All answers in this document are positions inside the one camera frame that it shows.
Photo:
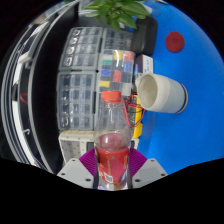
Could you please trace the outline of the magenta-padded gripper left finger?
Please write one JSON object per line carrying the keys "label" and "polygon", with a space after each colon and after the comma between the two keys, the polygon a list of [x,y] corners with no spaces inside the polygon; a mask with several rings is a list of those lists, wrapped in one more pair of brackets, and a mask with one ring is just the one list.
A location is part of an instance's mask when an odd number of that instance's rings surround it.
{"label": "magenta-padded gripper left finger", "polygon": [[97,189],[99,174],[95,149],[89,150],[79,159],[71,158],[58,176],[83,188]]}

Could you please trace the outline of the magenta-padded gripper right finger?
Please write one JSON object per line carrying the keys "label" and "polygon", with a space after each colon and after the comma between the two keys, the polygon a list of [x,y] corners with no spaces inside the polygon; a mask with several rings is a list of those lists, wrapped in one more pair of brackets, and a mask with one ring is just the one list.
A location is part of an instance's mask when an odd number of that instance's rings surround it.
{"label": "magenta-padded gripper right finger", "polygon": [[155,158],[147,159],[138,150],[130,149],[127,171],[129,189],[144,187],[166,175],[166,171]]}

